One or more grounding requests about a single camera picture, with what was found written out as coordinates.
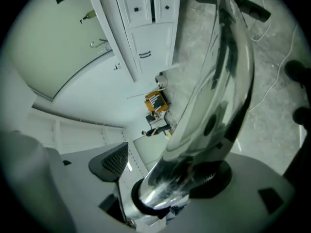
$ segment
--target white cabinet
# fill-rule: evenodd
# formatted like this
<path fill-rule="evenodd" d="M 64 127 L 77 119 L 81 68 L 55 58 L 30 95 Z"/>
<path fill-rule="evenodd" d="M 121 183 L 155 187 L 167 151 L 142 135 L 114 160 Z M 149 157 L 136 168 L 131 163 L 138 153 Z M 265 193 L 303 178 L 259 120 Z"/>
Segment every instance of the white cabinet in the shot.
<path fill-rule="evenodd" d="M 126 28 L 134 28 L 152 23 L 150 0 L 117 1 Z"/>
<path fill-rule="evenodd" d="M 173 23 L 154 23 L 129 32 L 133 57 L 141 73 L 156 75 L 166 70 L 170 64 Z"/>
<path fill-rule="evenodd" d="M 101 0 L 120 53 L 136 82 L 173 64 L 180 0 Z"/>
<path fill-rule="evenodd" d="M 174 22 L 178 20 L 180 0 L 154 0 L 155 22 Z"/>

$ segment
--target black bracket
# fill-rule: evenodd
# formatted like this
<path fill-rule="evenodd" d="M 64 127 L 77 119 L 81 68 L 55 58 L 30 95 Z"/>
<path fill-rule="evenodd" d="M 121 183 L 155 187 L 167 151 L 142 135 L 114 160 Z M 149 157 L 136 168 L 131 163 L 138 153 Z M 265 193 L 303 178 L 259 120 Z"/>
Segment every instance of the black bracket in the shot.
<path fill-rule="evenodd" d="M 200 3 L 210 3 L 216 4 L 216 0 L 196 0 Z M 250 1 L 250 0 L 234 0 L 241 12 L 248 14 L 252 18 L 259 20 L 261 22 L 266 22 L 271 13 L 267 11 L 265 8 L 259 6 L 258 4 Z"/>
<path fill-rule="evenodd" d="M 214 178 L 205 184 L 190 190 L 191 199 L 210 199 L 222 192 L 232 179 L 232 170 L 226 161 L 222 161 L 215 172 Z"/>
<path fill-rule="evenodd" d="M 170 212 L 170 207 L 161 210 L 155 210 L 153 208 L 147 207 L 139 200 L 138 190 L 143 180 L 144 179 L 137 181 L 132 188 L 131 195 L 134 205 L 137 207 L 137 209 L 146 215 L 157 216 L 159 219 L 164 218 Z"/>

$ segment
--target drawer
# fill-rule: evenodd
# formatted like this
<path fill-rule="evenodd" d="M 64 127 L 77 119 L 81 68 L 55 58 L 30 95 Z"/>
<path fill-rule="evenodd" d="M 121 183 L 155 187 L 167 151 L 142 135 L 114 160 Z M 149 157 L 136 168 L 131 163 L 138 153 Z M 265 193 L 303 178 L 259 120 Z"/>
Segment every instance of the drawer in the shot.
<path fill-rule="evenodd" d="M 155 1 L 155 22 L 176 22 L 178 21 L 180 0 L 154 0 Z"/>
<path fill-rule="evenodd" d="M 150 0 L 117 0 L 126 29 L 152 23 Z"/>

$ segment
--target cabinet handle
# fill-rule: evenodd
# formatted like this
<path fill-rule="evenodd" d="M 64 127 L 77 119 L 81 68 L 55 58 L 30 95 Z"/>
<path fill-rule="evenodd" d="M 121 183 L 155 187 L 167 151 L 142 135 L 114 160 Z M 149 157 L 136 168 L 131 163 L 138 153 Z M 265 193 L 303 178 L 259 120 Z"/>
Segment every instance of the cabinet handle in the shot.
<path fill-rule="evenodd" d="M 149 55 L 147 55 L 147 56 L 141 56 L 140 59 L 144 59 L 144 58 L 147 58 L 149 56 L 151 56 L 151 53 Z"/>
<path fill-rule="evenodd" d="M 148 54 L 148 53 L 151 53 L 151 52 L 148 51 L 148 52 L 145 52 L 145 53 L 140 53 L 139 55 L 140 55 L 140 56 L 143 56 L 143 55 Z"/>

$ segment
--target black stand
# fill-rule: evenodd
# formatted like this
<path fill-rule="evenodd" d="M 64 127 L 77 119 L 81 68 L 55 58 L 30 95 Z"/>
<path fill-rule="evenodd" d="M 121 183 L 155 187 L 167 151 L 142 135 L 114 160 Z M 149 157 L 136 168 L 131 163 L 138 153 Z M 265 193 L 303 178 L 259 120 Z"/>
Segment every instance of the black stand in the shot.
<path fill-rule="evenodd" d="M 232 170 L 226 161 L 222 161 L 213 179 L 205 184 L 192 189 L 189 193 L 190 199 L 210 199 L 230 183 L 232 178 Z"/>
<path fill-rule="evenodd" d="M 159 219 L 164 218 L 169 212 L 170 212 L 170 207 L 164 208 L 161 210 L 155 210 L 153 208 L 150 208 L 146 205 L 144 205 L 138 197 L 138 190 L 140 188 L 141 183 L 143 182 L 144 179 L 141 179 L 135 183 L 132 189 L 132 200 L 134 205 L 139 209 L 142 213 L 146 215 L 151 215 L 151 216 L 157 216 Z"/>

